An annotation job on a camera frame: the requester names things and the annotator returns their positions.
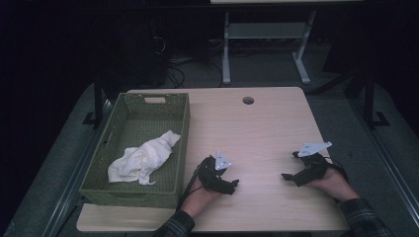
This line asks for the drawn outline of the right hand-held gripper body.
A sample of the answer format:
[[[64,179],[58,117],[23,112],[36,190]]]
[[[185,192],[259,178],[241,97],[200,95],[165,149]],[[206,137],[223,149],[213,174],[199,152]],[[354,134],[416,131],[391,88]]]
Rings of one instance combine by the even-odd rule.
[[[299,159],[304,169],[297,174],[294,183],[300,187],[317,179],[322,179],[326,173],[329,162],[320,154],[320,151],[332,145],[331,142],[305,142],[299,149]]]

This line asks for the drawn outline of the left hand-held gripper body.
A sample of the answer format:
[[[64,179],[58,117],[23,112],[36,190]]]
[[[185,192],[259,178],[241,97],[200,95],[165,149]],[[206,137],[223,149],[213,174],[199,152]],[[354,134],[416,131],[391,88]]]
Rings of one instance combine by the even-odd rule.
[[[198,168],[199,180],[205,190],[226,194],[226,191],[231,189],[229,182],[221,177],[226,168],[217,170],[215,163],[216,159],[211,155],[203,160]]]

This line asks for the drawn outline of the white towel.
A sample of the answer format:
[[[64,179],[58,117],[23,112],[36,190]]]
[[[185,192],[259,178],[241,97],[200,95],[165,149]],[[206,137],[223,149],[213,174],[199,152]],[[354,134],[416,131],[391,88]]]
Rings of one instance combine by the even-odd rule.
[[[172,147],[180,138],[179,134],[168,130],[160,137],[146,141],[139,147],[126,148],[124,155],[109,166],[109,182],[154,185],[154,182],[150,181],[150,175],[168,160]]]

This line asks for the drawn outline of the green woven basket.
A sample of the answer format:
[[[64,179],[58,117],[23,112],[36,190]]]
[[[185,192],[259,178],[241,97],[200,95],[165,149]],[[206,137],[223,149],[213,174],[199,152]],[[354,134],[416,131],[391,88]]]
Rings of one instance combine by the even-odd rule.
[[[80,188],[97,205],[174,208],[183,191],[190,125],[189,95],[119,95]],[[180,140],[168,160],[150,174],[150,183],[110,182],[108,170],[128,148],[173,131]]]

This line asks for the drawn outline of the person's left hand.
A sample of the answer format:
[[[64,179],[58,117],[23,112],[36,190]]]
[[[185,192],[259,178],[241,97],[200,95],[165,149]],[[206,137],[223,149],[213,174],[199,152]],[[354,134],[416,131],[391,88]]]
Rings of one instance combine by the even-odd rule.
[[[203,187],[193,190],[185,199],[181,210],[188,213],[192,218],[199,216],[214,200],[220,198],[221,194],[207,191]]]

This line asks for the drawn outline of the person's right hand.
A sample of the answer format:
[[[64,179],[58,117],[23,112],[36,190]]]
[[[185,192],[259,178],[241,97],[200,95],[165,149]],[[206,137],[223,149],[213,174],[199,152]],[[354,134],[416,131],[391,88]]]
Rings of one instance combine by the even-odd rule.
[[[322,179],[306,184],[308,187],[318,188],[340,202],[360,198],[357,192],[336,169],[328,168]]]

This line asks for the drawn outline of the aluminium rail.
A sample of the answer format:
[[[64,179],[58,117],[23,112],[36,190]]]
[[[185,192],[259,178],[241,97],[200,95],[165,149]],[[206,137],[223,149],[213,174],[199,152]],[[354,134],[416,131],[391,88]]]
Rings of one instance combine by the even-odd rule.
[[[64,226],[66,218],[70,217],[70,212],[78,206],[78,189],[84,179],[84,175],[88,169],[95,148],[98,144],[100,136],[104,130],[105,122],[109,118],[113,106],[109,100],[106,100],[100,112],[103,114],[102,120],[95,125],[91,135],[86,141],[80,157],[76,161],[75,168],[71,176],[68,178],[62,195],[59,197],[55,205],[52,215],[49,218],[42,237],[57,237],[60,229]]]
[[[405,208],[407,209],[409,215],[415,223],[415,226],[419,229],[419,200],[412,193],[410,187],[406,183],[399,169],[396,167],[396,164],[392,160],[392,156],[390,155],[389,151],[385,148],[382,139],[377,134],[376,128],[373,125],[367,123],[367,120],[364,118],[364,112],[360,104],[354,100],[350,100],[349,104],[351,105],[351,108],[355,111],[356,116],[365,128],[370,140],[376,148],[383,168],[387,172]]]

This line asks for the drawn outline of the black stand post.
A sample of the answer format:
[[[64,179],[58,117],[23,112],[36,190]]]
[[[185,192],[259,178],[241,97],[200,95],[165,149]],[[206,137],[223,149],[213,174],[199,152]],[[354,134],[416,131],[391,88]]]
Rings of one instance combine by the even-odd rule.
[[[93,89],[94,111],[86,115],[83,120],[83,124],[92,124],[94,128],[98,128],[103,119],[103,92],[100,72],[97,72],[94,78]]]
[[[382,112],[374,111],[375,77],[371,69],[367,71],[365,79],[364,119],[370,129],[377,126],[389,126],[389,122]]]

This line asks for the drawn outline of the grey metal table frame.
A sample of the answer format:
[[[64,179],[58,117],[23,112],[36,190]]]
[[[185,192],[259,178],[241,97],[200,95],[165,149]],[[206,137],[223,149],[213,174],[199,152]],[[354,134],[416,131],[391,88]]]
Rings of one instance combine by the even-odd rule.
[[[229,13],[224,14],[222,84],[231,83],[229,63],[229,42],[231,40],[300,40],[299,48],[292,53],[293,62],[299,78],[304,85],[310,83],[305,66],[302,62],[312,25],[316,16],[311,11],[305,22],[295,23],[231,23]]]

